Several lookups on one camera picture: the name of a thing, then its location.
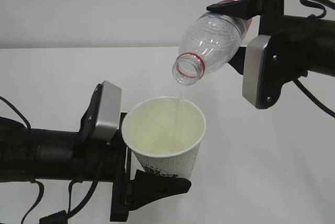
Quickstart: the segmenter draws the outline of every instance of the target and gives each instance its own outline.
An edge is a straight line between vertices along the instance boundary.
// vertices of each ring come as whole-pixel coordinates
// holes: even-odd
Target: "bottle label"
[[[251,23],[251,19],[243,20],[243,19],[238,18],[238,17],[231,17],[231,16],[216,14],[216,13],[212,13],[212,12],[206,12],[202,16],[200,16],[200,18],[202,18],[202,17],[215,17],[215,18],[219,18],[219,19],[230,22],[231,24],[233,24],[237,28],[237,31],[239,32],[241,38],[245,37],[245,35],[246,35],[246,33],[249,29],[250,23]]]

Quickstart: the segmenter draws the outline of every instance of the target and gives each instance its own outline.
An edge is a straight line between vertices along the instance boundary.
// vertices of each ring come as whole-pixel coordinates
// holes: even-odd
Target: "white paper cup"
[[[146,172],[186,179],[191,177],[205,130],[202,111],[176,97],[142,102],[125,116],[121,127],[126,145]]]

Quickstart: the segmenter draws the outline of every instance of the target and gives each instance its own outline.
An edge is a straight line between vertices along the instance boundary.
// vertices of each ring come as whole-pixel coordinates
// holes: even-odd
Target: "plastic bottle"
[[[204,74],[221,68],[235,55],[250,23],[251,20],[204,13],[182,37],[172,69],[174,78],[182,85],[192,85]]]

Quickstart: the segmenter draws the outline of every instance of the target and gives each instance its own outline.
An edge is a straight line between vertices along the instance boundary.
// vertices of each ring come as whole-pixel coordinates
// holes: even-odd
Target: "bottle opening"
[[[180,55],[172,69],[174,78],[182,85],[191,85],[204,75],[205,64],[200,56],[194,53]]]

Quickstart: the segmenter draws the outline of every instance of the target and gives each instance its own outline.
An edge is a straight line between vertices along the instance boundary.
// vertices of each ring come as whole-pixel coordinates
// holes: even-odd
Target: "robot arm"
[[[328,0],[300,0],[323,10],[307,18],[284,15],[284,0],[240,0],[213,4],[208,11],[250,19],[260,15],[259,35],[240,47],[230,64],[243,75],[242,95],[258,109],[279,99],[285,83],[307,76],[308,71],[335,76],[335,21],[323,20]]]
[[[73,209],[69,207],[67,212],[41,218],[40,224],[66,224],[89,201],[98,181],[113,182],[110,221],[126,221],[129,211],[158,199],[187,193],[191,187],[190,181],[184,178],[160,177],[140,170],[130,179],[131,151],[118,129],[126,113],[120,113],[121,89],[112,83],[104,81],[96,86],[79,132],[31,129],[10,102],[2,97],[0,100],[27,124],[24,127],[0,117],[0,183],[37,183],[40,193],[32,210],[44,191],[37,179],[68,180],[70,185],[92,181],[80,204]]]

